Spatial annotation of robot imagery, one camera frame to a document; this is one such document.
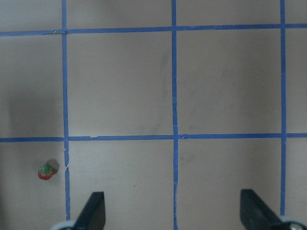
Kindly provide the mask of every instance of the grid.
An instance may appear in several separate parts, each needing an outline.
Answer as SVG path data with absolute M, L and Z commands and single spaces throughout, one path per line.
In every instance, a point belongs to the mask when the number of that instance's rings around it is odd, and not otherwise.
M 177 184 L 178 184 L 178 140 L 180 139 L 224 139 L 224 138 L 279 138 L 281 140 L 281 197 L 280 214 L 285 212 L 285 183 L 286 183 L 286 141 L 288 138 L 307 138 L 307 133 L 287 133 L 286 129 L 286 29 L 307 28 L 305 23 L 285 23 L 285 0 L 280 0 L 280 24 L 240 24 L 240 25 L 196 25 L 177 26 L 176 0 L 172 0 L 172 25 L 166 27 L 135 27 L 135 28 L 99 28 L 99 29 L 68 29 L 67 28 L 66 0 L 62 0 L 62 28 L 59 30 L 44 31 L 18 31 L 0 32 L 0 36 L 14 35 L 49 35 L 61 34 L 62 36 L 62 74 L 63 74 L 63 123 L 64 137 L 31 137 L 31 138 L 0 138 L 0 142 L 63 142 L 65 156 L 65 191 L 66 214 L 70 219 L 70 173 L 69 173 L 69 142 L 70 141 L 95 141 L 95 140 L 173 140 L 173 169 L 174 169 L 174 230 L 177 230 Z M 178 133 L 177 120 L 177 31 L 197 30 L 245 30 L 245 29 L 278 29 L 281 38 L 281 132 L 280 133 L 250 133 L 250 134 L 180 134 Z M 94 34 L 94 33 L 142 33 L 165 32 L 172 33 L 172 107 L 173 107 L 173 135 L 150 136 L 98 136 L 98 137 L 73 137 L 69 136 L 68 125 L 68 81 L 67 81 L 67 35 L 68 34 Z

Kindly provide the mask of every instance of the red strawberry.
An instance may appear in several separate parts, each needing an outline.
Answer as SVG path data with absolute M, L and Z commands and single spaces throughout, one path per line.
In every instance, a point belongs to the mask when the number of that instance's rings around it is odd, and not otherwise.
M 42 180 L 50 179 L 54 174 L 54 170 L 51 165 L 45 164 L 38 171 L 38 177 Z

